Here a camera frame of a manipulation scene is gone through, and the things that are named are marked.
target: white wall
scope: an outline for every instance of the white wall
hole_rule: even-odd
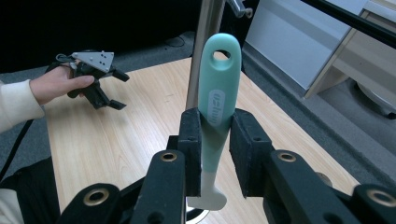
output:
[[[360,14],[367,0],[329,0]],[[349,30],[299,0],[261,0],[247,42],[308,90]]]

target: hand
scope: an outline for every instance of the hand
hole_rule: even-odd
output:
[[[41,77],[30,81],[30,89],[40,105],[44,105],[58,96],[75,89],[91,85],[93,76],[82,76],[69,79],[70,68],[58,66]]]

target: mint green handle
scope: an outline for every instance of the mint green handle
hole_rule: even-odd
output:
[[[229,58],[217,59],[216,51],[228,52]],[[202,53],[198,90],[198,109],[202,122],[203,171],[215,173],[235,111],[241,73],[241,48],[235,37],[212,35]]]

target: metal pole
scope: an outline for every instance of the metal pole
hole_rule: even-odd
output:
[[[207,39],[219,32],[221,18],[224,11],[224,3],[224,0],[202,0],[191,59],[186,110],[198,106],[199,67],[201,64],[202,51]]]

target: wooden table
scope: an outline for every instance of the wooden table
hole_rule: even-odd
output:
[[[191,59],[128,73],[126,83],[101,79],[110,99],[127,106],[93,109],[84,98],[60,97],[46,105],[49,141],[63,211],[74,196],[94,183],[120,189],[146,175],[151,157],[164,150],[168,136],[178,135],[185,110]],[[238,108],[252,113],[275,148],[303,156],[333,186],[350,194],[358,182],[305,133],[248,77],[241,76]],[[228,143],[223,151],[217,186],[227,195],[226,206],[210,212],[202,223],[266,223],[262,198],[242,197]]]

